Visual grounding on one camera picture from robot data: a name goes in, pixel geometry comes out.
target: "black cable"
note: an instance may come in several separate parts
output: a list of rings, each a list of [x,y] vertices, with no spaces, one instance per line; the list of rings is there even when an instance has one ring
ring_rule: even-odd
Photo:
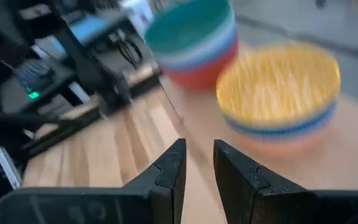
[[[0,112],[0,123],[19,125],[25,128],[26,126],[43,124],[59,124],[64,126],[74,124],[75,120],[48,118],[46,116],[35,114],[6,114]]]
[[[136,45],[136,43],[126,37],[125,40],[118,36],[117,34],[114,34],[118,41],[118,51],[121,53],[121,55],[124,57],[125,60],[127,60],[135,69],[139,67],[139,65],[143,62],[143,55],[140,51],[140,48]],[[138,59],[134,57],[134,54],[132,53],[131,48],[135,51],[137,54]]]

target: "colorful bowl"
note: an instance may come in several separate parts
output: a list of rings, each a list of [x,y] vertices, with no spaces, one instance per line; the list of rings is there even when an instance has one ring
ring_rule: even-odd
[[[279,155],[321,140],[340,83],[332,55],[289,43],[239,57],[219,78],[216,94],[224,119],[249,150]]]
[[[177,6],[150,25],[145,41],[164,73],[188,90],[213,90],[239,45],[234,12],[225,0]]]

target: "wooden table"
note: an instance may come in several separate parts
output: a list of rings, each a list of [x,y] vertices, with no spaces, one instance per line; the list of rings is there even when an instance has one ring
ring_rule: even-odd
[[[178,138],[188,145],[183,223],[226,223],[213,170],[213,140],[241,149],[214,93],[189,94],[168,79],[134,104],[33,158],[23,187],[120,187]],[[77,116],[95,104],[76,108]],[[53,127],[43,127],[45,134]],[[327,141],[305,157],[264,164],[308,189],[358,189],[358,102],[342,95]]]

